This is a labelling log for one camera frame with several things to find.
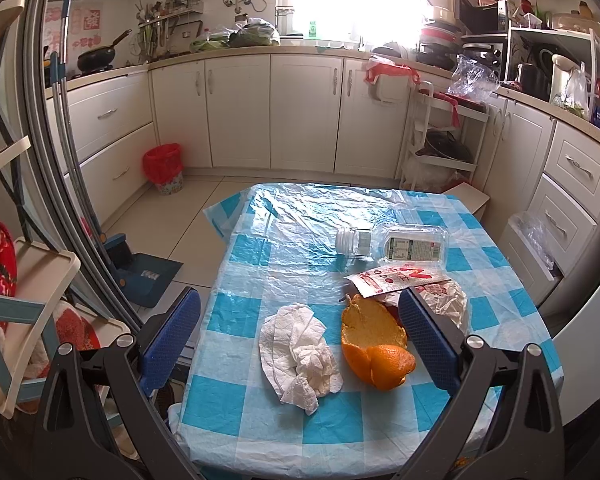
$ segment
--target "wok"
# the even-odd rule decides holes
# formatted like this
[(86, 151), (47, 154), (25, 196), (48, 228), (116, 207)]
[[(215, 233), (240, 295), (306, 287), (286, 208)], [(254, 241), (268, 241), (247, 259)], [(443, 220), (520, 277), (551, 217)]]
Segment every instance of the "wok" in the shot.
[(115, 45), (132, 33), (129, 28), (120, 34), (110, 45), (99, 46), (78, 56), (78, 68), (82, 72), (93, 72), (106, 67), (115, 57)]

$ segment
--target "metal screw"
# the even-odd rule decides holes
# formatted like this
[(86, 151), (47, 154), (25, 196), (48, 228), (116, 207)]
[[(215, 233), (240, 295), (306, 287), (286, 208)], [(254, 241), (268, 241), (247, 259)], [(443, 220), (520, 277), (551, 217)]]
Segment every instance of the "metal screw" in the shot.
[(466, 343), (471, 348), (478, 349), (478, 348), (482, 348), (484, 346), (484, 339), (482, 339), (480, 336), (477, 336), (477, 335), (470, 335), (466, 339)]
[(131, 334), (122, 334), (115, 340), (116, 345), (120, 348), (126, 348), (131, 346), (135, 341), (135, 338)]
[(62, 343), (60, 346), (58, 346), (58, 353), (60, 355), (70, 354), (72, 350), (73, 345), (71, 343)]
[(542, 349), (537, 344), (531, 344), (526, 347), (526, 351), (531, 355), (535, 355), (536, 357), (542, 355)]

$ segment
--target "plastic tablecloth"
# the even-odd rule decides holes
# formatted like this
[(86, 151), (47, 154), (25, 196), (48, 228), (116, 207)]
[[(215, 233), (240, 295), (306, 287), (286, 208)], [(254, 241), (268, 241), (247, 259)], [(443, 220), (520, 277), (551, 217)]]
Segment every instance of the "plastic tablecloth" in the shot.
[[(209, 477), (217, 468), (260, 478), (366, 478), (398, 470), (442, 412), (417, 356), (407, 381), (380, 392), (353, 375), (340, 349), (345, 276), (374, 266), (336, 254), (339, 227), (376, 222), (446, 226), (446, 272), (467, 293), (471, 332), (495, 348), (536, 342), (552, 377), (563, 373), (549, 333), (520, 280), (480, 223), (451, 196), (401, 190), (260, 184), (205, 210), (227, 250), (171, 430)], [(262, 372), (257, 338), (267, 316), (308, 304), (326, 325), (344, 379), (312, 416), (281, 404)], [(491, 388), (474, 428), (479, 441), (497, 402)]]

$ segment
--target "drawer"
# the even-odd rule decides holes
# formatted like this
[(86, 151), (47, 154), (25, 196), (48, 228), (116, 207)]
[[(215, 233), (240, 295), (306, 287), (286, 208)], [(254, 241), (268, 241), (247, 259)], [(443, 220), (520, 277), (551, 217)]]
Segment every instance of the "drawer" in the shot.
[(540, 179), (528, 211), (544, 223), (549, 250), (566, 276), (592, 237), (596, 229), (595, 220), (545, 174)]
[(558, 122), (544, 172), (600, 220), (600, 144)]
[[(67, 172), (58, 135), (53, 99), (46, 102), (55, 151)], [(68, 112), (80, 162), (117, 139), (150, 123), (151, 101), (146, 73), (116, 77), (68, 93)]]
[(142, 155), (156, 145), (153, 123), (149, 123), (81, 164), (84, 184), (100, 224), (147, 181)]
[(531, 300), (536, 306), (540, 306), (560, 282), (559, 272), (547, 270), (529, 241), (510, 219), (500, 237), (498, 247), (531, 296)]

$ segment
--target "blue gripper pad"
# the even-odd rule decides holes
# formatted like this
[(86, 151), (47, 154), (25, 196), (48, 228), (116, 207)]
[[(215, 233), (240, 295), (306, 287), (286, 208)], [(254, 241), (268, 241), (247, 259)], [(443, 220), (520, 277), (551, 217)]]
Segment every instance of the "blue gripper pad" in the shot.
[(167, 314), (167, 320), (140, 357), (138, 383), (147, 397), (166, 384), (182, 348), (200, 319), (200, 295), (195, 288), (180, 298)]
[(400, 294), (398, 315), (435, 387), (446, 390), (453, 397), (460, 388), (462, 332), (448, 317), (434, 314), (411, 287)]

